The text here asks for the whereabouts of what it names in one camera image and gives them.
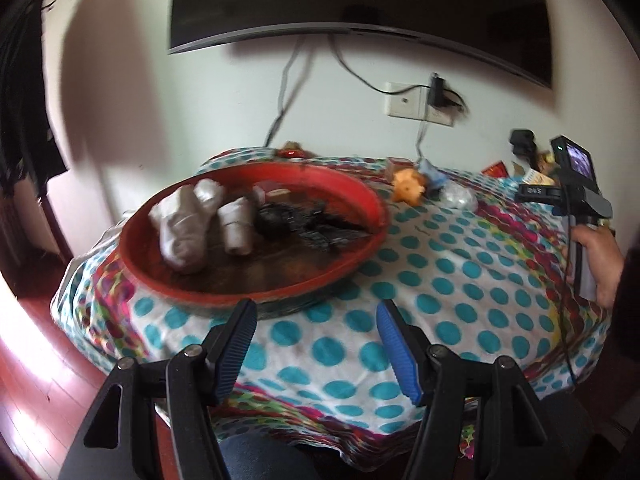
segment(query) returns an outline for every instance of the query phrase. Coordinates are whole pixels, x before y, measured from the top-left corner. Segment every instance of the small box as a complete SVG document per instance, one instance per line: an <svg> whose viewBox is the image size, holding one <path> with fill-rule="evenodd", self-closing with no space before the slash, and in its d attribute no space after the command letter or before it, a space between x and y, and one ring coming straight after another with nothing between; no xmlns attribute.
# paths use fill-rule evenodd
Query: small box
<svg viewBox="0 0 640 480"><path fill-rule="evenodd" d="M391 183L397 171L406 170L407 168L415 168L412 160L397 156L388 156L386 158L385 178Z"/></svg>
<svg viewBox="0 0 640 480"><path fill-rule="evenodd" d="M273 180L262 180L254 184L254 195L260 205L289 201L289 189Z"/></svg>

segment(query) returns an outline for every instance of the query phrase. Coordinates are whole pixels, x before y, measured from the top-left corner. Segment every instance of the wall switch plate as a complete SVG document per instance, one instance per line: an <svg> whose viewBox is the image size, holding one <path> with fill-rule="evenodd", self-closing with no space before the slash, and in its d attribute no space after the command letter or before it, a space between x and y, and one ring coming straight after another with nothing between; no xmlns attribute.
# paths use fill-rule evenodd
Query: wall switch plate
<svg viewBox="0 0 640 480"><path fill-rule="evenodd" d="M385 90L395 92L411 86L405 83L387 83ZM427 100L426 88L414 88L404 94L385 96L385 114L391 117L422 120Z"/></svg>
<svg viewBox="0 0 640 480"><path fill-rule="evenodd" d="M447 108L436 108L433 106L427 106L427 122L444 124L445 126L453 126L453 112L455 108L453 106Z"/></svg>

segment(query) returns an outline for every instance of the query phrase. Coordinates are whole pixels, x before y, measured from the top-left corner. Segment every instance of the television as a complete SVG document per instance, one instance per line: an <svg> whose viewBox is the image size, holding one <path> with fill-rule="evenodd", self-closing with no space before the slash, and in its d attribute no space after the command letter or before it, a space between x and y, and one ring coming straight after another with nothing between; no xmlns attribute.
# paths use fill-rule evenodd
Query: television
<svg viewBox="0 0 640 480"><path fill-rule="evenodd" d="M173 0L170 52L310 33L395 36L551 84L545 0Z"/></svg>

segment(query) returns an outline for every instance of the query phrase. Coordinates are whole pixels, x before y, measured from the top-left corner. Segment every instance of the dark object in tray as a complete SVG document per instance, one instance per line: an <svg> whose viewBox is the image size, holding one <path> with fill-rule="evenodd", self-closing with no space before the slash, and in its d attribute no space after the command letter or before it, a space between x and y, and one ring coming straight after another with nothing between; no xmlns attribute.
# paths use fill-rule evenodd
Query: dark object in tray
<svg viewBox="0 0 640 480"><path fill-rule="evenodd" d="M256 211L254 227L267 240L295 233L309 247L323 251L369 235L363 226L340 215L326 213L325 207L324 203L318 203L313 209L287 203L267 203Z"/></svg>

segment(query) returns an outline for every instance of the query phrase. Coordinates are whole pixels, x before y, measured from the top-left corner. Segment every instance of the round red tray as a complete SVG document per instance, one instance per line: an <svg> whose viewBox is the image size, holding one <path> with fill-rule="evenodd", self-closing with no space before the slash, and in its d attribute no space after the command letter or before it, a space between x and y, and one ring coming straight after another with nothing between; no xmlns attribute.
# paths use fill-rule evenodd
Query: round red tray
<svg viewBox="0 0 640 480"><path fill-rule="evenodd" d="M153 205L178 187L211 178L223 186L229 200L247 194L262 180L273 180L301 203L326 203L328 212L366 226L369 237L356 240L336 254L306 248L295 235L289 245L261 250L244 258L210 250L210 262L200 273L183 276L162 260L158 233L148 213ZM256 162L209 171L163 189L149 199L124 225L120 255L130 275L170 301L204 308L229 308L242 298L258 304L308 304L321 300L369 258L384 241L388 225L385 203L363 181L322 166L289 162ZM211 229L218 228L212 219Z"/></svg>

